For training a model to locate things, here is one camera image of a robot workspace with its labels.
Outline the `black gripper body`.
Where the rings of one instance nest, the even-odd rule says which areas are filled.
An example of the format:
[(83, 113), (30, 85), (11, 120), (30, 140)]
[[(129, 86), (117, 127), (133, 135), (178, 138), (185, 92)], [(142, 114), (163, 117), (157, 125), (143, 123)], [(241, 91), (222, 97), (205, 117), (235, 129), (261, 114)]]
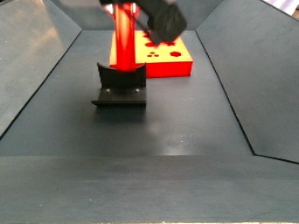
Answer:
[(187, 20), (177, 3), (167, 3), (166, 0), (99, 0), (99, 2), (102, 6), (118, 4), (121, 8), (125, 8), (125, 4), (137, 4), (147, 15), (147, 24), (129, 10), (126, 14), (146, 32), (155, 46), (163, 42), (174, 42), (187, 28)]

